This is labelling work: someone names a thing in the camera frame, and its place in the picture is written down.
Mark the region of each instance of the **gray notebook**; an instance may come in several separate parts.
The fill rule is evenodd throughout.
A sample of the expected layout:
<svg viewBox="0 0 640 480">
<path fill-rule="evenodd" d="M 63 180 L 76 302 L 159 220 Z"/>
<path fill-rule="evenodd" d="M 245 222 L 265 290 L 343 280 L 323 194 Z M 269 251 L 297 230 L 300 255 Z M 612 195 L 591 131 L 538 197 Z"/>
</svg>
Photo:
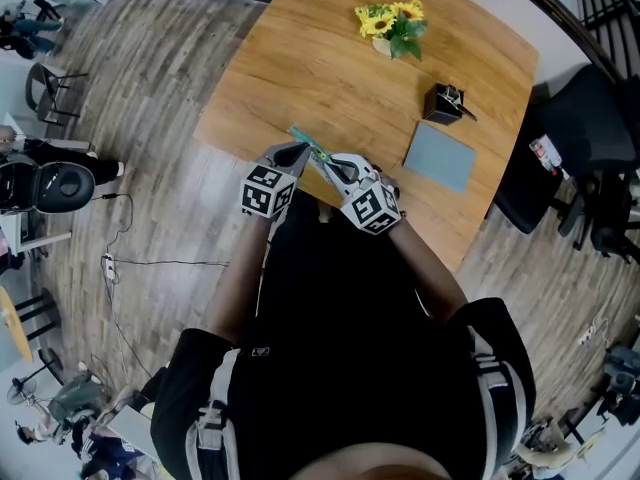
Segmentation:
<svg viewBox="0 0 640 480">
<path fill-rule="evenodd" d="M 404 166 L 455 192 L 464 192 L 475 159 L 476 152 L 469 146 L 419 123 Z"/>
</svg>

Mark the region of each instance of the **wooden floor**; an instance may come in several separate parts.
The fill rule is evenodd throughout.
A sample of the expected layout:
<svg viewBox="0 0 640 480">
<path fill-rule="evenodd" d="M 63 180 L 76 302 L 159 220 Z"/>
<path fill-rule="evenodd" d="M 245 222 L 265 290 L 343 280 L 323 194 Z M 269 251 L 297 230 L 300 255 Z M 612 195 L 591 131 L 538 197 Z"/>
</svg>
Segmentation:
<svg viewBox="0 0 640 480">
<path fill-rule="evenodd" d="M 73 138 L 127 163 L 124 178 L 100 193 L 128 193 L 135 201 L 131 231 L 111 248 L 116 258 L 229 259 L 242 165 L 191 134 L 263 8 L 243 0 L 111 0 L 88 13 L 69 13 L 67 39 L 53 62 L 91 74 L 81 87 L 82 118 Z M 117 387 L 127 381 L 122 363 L 134 385 L 146 379 L 124 343 L 121 358 L 101 271 L 105 246 L 118 226 L 126 226 L 129 212 L 128 201 L 118 198 L 50 218 L 52 230 L 72 228 L 74 236 L 50 248 L 38 280 L 63 313 L 62 333 L 50 341 L 62 346 L 65 365 L 85 360 Z M 602 333 L 586 347 L 577 344 L 579 336 L 594 318 L 599 326 L 608 319 L 610 340 L 630 325 L 640 300 L 640 269 L 601 258 L 590 245 L 574 251 L 556 226 L 548 215 L 523 236 L 493 211 L 458 278 L 471 299 L 505 299 L 535 370 L 537 412 L 560 415 L 588 399 L 600 378 Z M 182 329 L 206 325 L 221 269 L 118 264 L 117 270 L 115 312 L 153 372 L 170 358 Z"/>
</svg>

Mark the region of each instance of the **black pants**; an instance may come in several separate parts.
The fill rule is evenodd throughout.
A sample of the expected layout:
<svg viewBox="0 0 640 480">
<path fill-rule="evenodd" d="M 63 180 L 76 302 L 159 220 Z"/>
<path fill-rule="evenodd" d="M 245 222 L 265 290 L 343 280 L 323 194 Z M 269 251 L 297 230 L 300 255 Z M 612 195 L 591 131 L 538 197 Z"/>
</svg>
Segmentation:
<svg viewBox="0 0 640 480">
<path fill-rule="evenodd" d="M 79 151 L 56 148 L 38 140 L 27 140 L 25 155 L 44 165 L 49 162 L 71 162 L 82 165 L 91 171 L 96 180 L 96 185 L 104 185 L 116 179 L 118 175 L 118 162 L 115 160 L 98 160 Z"/>
</svg>

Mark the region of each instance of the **flower bouquet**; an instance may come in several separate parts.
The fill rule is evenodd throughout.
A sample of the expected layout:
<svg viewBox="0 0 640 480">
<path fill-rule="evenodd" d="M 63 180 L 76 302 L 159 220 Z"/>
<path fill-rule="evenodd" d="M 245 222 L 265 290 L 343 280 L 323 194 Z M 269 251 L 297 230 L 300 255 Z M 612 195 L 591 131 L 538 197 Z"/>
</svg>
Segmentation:
<svg viewBox="0 0 640 480">
<path fill-rule="evenodd" d="M 416 39 L 427 31 L 427 22 L 420 0 L 356 7 L 356 16 L 360 18 L 362 37 L 372 36 L 373 47 L 380 53 L 392 59 L 410 53 L 422 60 Z"/>
</svg>

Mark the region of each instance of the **small vase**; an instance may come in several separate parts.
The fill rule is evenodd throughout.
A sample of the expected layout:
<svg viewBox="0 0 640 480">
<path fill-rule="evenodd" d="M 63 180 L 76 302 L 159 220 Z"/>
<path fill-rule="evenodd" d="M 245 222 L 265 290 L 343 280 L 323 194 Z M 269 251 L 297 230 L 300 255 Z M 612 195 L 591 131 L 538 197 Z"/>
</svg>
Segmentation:
<svg viewBox="0 0 640 480">
<path fill-rule="evenodd" d="M 378 52 L 391 58 L 391 42 L 388 39 L 372 39 L 371 42 Z"/>
</svg>

